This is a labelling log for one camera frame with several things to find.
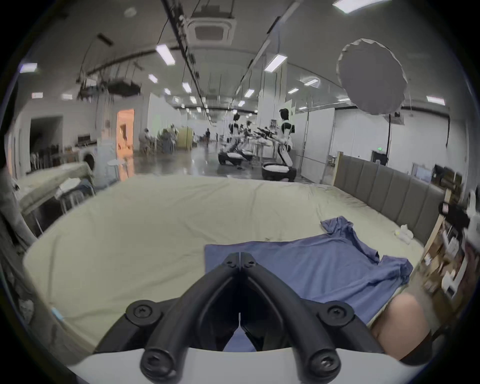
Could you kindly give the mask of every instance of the white stool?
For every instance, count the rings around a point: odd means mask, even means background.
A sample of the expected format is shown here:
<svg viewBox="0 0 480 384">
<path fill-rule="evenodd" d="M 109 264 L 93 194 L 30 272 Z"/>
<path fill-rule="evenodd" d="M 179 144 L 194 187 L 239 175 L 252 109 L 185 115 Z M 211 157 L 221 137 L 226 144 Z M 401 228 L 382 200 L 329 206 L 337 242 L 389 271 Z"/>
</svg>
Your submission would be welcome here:
<svg viewBox="0 0 480 384">
<path fill-rule="evenodd" d="M 109 167 L 115 167 L 115 175 L 117 176 L 117 180 L 120 180 L 120 171 L 119 166 L 125 166 L 125 160 L 123 159 L 113 159 L 107 162 Z"/>
</svg>

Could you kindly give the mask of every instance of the white partition wall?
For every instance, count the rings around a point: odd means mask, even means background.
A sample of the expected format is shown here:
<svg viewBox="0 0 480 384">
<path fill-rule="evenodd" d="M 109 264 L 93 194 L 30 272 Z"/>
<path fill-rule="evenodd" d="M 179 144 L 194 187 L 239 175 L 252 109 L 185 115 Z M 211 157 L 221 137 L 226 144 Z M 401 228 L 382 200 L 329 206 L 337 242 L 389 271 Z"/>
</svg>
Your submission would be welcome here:
<svg viewBox="0 0 480 384">
<path fill-rule="evenodd" d="M 428 112 L 401 111 L 405 125 L 392 124 L 388 166 L 410 173 L 412 164 L 428 169 L 435 164 L 449 167 L 466 176 L 467 137 L 465 125 Z M 330 154 L 338 151 L 345 155 L 370 160 L 372 150 L 387 149 L 388 121 L 358 109 L 335 111 L 335 131 Z"/>
<path fill-rule="evenodd" d="M 293 166 L 299 168 L 301 153 L 303 148 L 303 140 L 305 139 L 305 128 L 307 127 L 308 112 L 298 113 L 290 117 L 290 123 L 295 125 L 295 133 L 291 133 L 293 150 L 295 151 L 295 157 L 292 157 Z"/>
<path fill-rule="evenodd" d="M 324 174 L 332 140 L 334 115 L 334 108 L 308 112 L 307 137 L 300 174 L 315 183 L 320 183 Z"/>
</svg>

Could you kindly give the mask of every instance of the bed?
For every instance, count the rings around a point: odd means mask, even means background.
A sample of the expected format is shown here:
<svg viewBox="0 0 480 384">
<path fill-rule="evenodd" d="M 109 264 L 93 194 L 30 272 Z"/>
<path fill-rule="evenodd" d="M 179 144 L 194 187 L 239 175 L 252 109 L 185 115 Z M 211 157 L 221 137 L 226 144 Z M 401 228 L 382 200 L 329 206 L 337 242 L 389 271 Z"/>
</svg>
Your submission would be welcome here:
<svg viewBox="0 0 480 384">
<path fill-rule="evenodd" d="M 57 188 L 68 178 L 89 178 L 92 171 L 87 163 L 67 163 L 35 171 L 19 180 L 15 193 L 23 215 L 27 215 L 55 195 Z"/>
<path fill-rule="evenodd" d="M 199 279 L 206 244 L 315 236 L 336 216 L 380 255 L 419 263 L 421 243 L 403 243 L 397 224 L 336 187 L 136 175 L 61 217 L 24 267 L 47 310 L 92 352 L 131 302 L 178 297 Z"/>
</svg>

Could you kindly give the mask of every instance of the gray upholstered headboard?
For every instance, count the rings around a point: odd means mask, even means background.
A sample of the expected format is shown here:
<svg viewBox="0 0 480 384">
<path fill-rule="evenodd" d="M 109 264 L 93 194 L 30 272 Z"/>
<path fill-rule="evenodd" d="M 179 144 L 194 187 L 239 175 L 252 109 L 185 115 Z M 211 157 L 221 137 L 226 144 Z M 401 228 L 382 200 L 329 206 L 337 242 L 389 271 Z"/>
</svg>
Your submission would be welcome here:
<svg viewBox="0 0 480 384">
<path fill-rule="evenodd" d="M 445 191 L 371 161 L 341 155 L 334 186 L 355 196 L 399 226 L 407 224 L 425 244 L 438 218 Z"/>
</svg>

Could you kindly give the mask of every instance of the washing machine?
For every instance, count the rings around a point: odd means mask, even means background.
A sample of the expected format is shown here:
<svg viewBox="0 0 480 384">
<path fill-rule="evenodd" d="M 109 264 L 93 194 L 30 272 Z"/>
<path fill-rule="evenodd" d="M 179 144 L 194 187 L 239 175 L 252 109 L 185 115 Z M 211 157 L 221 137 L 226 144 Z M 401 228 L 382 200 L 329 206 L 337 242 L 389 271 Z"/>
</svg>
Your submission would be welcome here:
<svg viewBox="0 0 480 384">
<path fill-rule="evenodd" d="M 77 148 L 78 160 L 88 164 L 93 173 L 93 184 L 97 189 L 109 186 L 117 179 L 113 167 L 108 166 L 108 161 L 117 158 L 115 141 L 99 139 L 97 144 Z"/>
</svg>

